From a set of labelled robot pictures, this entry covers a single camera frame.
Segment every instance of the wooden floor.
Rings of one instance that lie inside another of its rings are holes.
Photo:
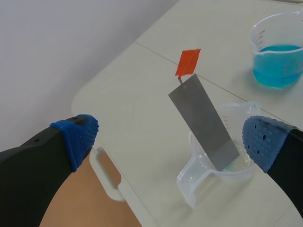
[[[101,162],[118,185],[121,176],[105,154]],[[86,158],[63,183],[40,227],[140,227],[126,202],[110,199]]]

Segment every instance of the table surface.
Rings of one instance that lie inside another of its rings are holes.
[[[302,80],[283,90],[259,86],[249,41],[250,28],[263,17],[299,8],[261,0],[181,0],[76,95],[73,113],[99,120],[95,145],[105,148],[159,226],[303,225],[258,167],[233,194],[211,192],[191,210],[176,184],[191,157],[189,128],[168,97],[179,85],[174,73],[182,50],[201,48],[196,73],[215,106],[254,100],[263,115],[303,128]],[[295,218],[285,218],[289,211]]]

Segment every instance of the measuring cup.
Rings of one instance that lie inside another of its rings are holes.
[[[303,72],[303,9],[269,16],[250,32],[253,72],[260,83],[284,87]]]
[[[240,155],[223,171],[217,171],[193,133],[189,133],[189,145],[193,155],[177,177],[177,184],[192,208],[196,203],[196,189],[210,174],[228,181],[246,181],[253,176],[254,162],[244,148],[242,128],[249,117],[260,115],[259,105],[255,102],[227,104],[216,110]]]

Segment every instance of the red tag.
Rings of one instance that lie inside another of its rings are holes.
[[[200,51],[201,49],[182,51],[175,75],[181,77],[187,74],[193,74],[198,62]]]

